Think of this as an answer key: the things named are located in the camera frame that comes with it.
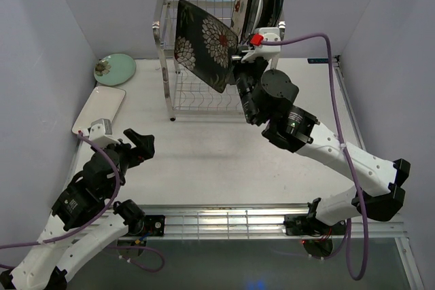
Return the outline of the cream floral square plate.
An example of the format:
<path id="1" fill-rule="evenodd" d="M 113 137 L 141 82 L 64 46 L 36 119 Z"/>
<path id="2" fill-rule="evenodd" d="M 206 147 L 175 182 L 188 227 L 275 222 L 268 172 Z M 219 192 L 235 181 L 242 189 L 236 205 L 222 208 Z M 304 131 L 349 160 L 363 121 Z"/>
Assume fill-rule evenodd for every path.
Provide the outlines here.
<path id="1" fill-rule="evenodd" d="M 234 0 L 234 5 L 232 7 L 230 29 L 239 37 L 242 34 L 243 25 L 245 22 L 247 1 L 248 0 Z"/>

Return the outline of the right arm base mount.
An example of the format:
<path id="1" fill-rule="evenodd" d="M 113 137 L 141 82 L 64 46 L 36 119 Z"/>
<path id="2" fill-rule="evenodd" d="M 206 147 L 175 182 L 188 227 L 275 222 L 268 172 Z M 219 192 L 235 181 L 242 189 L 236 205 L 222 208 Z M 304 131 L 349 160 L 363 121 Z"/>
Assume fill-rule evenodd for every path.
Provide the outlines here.
<path id="1" fill-rule="evenodd" d="M 347 229 L 344 221 L 329 226 L 316 219 L 308 218 L 307 214 L 287 214 L 284 216 L 283 224 L 287 236 L 340 236 L 344 235 Z"/>

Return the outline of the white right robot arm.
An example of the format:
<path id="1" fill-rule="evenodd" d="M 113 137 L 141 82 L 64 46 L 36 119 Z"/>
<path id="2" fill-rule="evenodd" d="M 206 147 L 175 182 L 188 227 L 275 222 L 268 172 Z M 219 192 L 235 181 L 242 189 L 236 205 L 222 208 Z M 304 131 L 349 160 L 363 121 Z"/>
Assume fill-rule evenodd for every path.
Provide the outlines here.
<path id="1" fill-rule="evenodd" d="M 291 234 L 323 234 L 357 216 L 386 222 L 402 208 L 403 183 L 411 165 L 378 158 L 351 143 L 340 141 L 313 114 L 294 105 L 298 87 L 278 69 L 268 69 L 263 58 L 238 62 L 234 78 L 247 123 L 266 128 L 262 136 L 280 149 L 315 160 L 358 185 L 329 198 L 316 198 L 306 215 L 285 219 Z"/>

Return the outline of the round white teal-rimmed plate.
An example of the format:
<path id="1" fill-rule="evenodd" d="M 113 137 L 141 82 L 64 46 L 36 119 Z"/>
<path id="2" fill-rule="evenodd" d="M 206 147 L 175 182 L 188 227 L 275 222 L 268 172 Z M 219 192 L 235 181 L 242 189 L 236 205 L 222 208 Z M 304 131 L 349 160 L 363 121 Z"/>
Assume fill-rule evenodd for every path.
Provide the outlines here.
<path id="1" fill-rule="evenodd" d="M 241 34 L 242 42 L 254 32 L 262 14 L 262 1 L 263 0 L 248 0 L 245 15 L 245 21 Z"/>

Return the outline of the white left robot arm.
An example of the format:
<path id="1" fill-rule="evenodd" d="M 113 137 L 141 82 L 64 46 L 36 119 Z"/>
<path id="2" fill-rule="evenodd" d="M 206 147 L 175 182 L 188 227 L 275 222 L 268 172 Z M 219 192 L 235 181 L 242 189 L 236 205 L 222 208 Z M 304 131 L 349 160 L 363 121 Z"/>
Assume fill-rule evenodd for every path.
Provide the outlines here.
<path id="1" fill-rule="evenodd" d="M 16 267 L 2 267 L 5 289 L 66 289 L 73 275 L 111 242 L 143 230 L 143 210 L 116 197 L 127 170 L 154 157 L 155 137 L 131 128 L 124 135 L 129 143 L 99 127 L 78 132 L 94 153 L 53 204 L 38 240 L 6 246 L 30 251 Z"/>

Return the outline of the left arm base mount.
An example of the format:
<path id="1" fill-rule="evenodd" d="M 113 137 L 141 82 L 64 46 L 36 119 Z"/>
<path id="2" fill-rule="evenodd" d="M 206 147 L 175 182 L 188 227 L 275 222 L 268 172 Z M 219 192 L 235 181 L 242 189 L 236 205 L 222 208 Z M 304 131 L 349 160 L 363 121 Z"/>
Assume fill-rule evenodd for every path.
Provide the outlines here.
<path id="1" fill-rule="evenodd" d="M 129 235 L 140 238 L 163 237 L 165 234 L 166 216 L 157 209 L 139 205 L 143 211 L 140 220 L 129 230 Z"/>

